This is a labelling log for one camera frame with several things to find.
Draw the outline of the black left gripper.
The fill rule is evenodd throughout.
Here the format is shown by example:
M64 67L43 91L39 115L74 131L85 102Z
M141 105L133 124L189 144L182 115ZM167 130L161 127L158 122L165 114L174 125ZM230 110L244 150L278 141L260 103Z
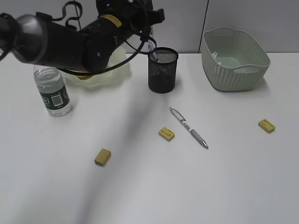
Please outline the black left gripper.
M141 30L165 20L164 10L154 10L151 0L97 0L96 7L98 17L111 19L117 27Z

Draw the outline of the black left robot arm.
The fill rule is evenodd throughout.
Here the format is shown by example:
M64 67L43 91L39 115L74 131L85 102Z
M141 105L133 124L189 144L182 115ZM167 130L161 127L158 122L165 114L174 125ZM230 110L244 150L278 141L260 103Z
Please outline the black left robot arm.
M0 15L1 58L13 53L27 64L54 67L75 76L99 75L117 69L108 66L112 53L133 35L144 44L152 41L151 27L165 20L164 10L154 10L150 0L99 0L98 17L77 30L62 10L58 18L44 13L19 18Z

